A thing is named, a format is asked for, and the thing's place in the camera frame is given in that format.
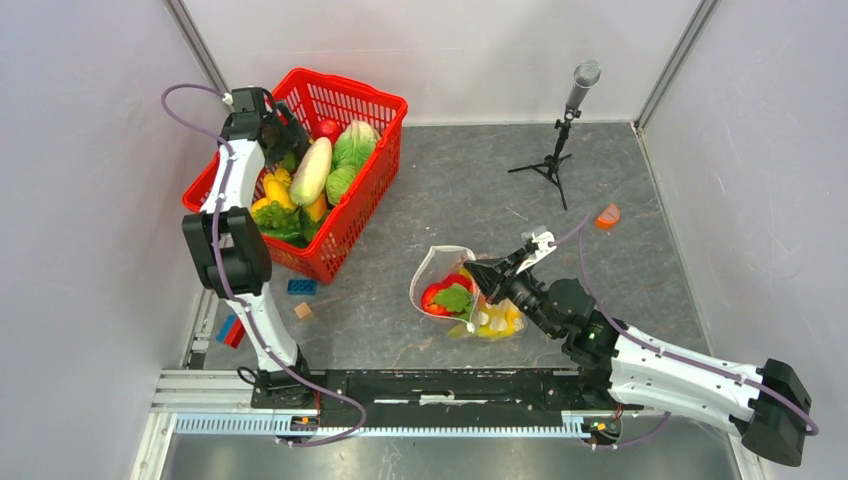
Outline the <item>orange carrot with leaves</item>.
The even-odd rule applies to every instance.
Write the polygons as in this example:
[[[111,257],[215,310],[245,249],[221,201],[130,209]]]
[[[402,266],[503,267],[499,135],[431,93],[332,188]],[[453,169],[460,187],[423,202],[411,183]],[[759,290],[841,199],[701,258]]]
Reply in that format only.
[[[473,307],[473,285],[471,280],[459,273],[454,273],[449,274],[441,282],[453,285],[452,292],[454,294],[457,313],[451,318],[458,318],[468,322]]]

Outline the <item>yellow banana bunch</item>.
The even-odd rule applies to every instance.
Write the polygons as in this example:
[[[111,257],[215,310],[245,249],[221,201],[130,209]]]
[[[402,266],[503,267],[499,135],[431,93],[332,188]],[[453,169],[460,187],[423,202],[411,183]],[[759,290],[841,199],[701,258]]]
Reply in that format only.
[[[470,282],[471,292],[476,297],[469,319],[455,328],[460,336],[495,341],[524,333],[526,322],[513,303],[509,300],[503,300],[496,305],[487,303],[468,270],[460,267],[457,273]]]

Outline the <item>clear polka dot zip bag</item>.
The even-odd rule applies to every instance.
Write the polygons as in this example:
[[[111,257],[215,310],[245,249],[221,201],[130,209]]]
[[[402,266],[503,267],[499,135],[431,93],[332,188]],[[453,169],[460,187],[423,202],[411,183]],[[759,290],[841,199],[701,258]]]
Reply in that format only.
[[[477,258],[463,246],[430,247],[411,279],[410,302],[428,318],[449,326],[451,338],[500,341],[523,335],[528,321],[518,307],[508,300],[488,303],[465,267]]]

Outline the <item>red apple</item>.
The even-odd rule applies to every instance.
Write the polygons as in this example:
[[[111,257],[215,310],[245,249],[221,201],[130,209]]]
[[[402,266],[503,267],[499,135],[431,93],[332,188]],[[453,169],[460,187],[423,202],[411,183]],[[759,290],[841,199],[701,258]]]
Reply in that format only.
[[[421,295],[422,310],[433,316],[452,317],[457,313],[452,284],[445,282],[428,286]]]

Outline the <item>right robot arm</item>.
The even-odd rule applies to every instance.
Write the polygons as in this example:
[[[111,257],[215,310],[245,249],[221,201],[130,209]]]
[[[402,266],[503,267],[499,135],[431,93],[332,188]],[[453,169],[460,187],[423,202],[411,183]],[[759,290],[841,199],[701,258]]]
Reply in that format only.
[[[648,407],[702,422],[741,440],[773,463],[798,467],[815,430],[812,399],[794,368],[770,358],[762,365],[700,354],[605,315],[580,281],[545,285],[508,257],[469,260],[464,268],[488,300],[508,300],[588,374],[577,382],[591,408],[610,401]]]

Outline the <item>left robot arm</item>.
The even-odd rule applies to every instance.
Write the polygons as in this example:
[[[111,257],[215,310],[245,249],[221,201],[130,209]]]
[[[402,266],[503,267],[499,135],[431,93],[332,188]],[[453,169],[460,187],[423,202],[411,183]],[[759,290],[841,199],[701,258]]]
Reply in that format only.
[[[270,294],[271,256],[251,214],[283,126],[264,88],[234,89],[222,99],[231,112],[214,136],[217,171],[200,210],[184,217],[183,234],[201,284],[232,308],[254,349],[256,368],[237,370],[253,389],[252,406],[302,407],[314,397],[314,381]]]

